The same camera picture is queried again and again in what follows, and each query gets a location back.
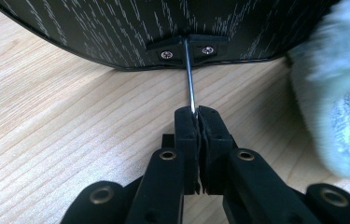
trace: light blue cloth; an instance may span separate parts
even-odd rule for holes
[[[290,57],[293,89],[317,154],[334,174],[350,177],[350,0],[333,6]]]

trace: black mount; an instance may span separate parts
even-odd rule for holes
[[[238,148],[218,112],[200,106],[175,112],[144,176],[122,187],[94,183],[78,195],[62,223],[182,223],[183,196],[223,195],[230,223],[350,223],[350,194],[315,184],[306,194],[287,186],[257,152]]]
[[[184,57],[186,53],[183,46],[185,38],[189,40],[191,66],[224,58],[230,41],[226,36],[188,35],[184,37],[179,35],[147,45],[147,54],[156,57],[162,64],[186,67],[186,57]],[[162,57],[164,52],[172,53],[171,57]]]

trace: screw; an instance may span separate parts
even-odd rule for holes
[[[163,59],[171,59],[173,56],[174,56],[174,54],[171,51],[169,51],[169,50],[163,51],[161,53],[161,57]]]
[[[202,49],[202,53],[204,54],[211,54],[215,51],[215,49],[213,49],[212,47],[210,46],[206,46]]]

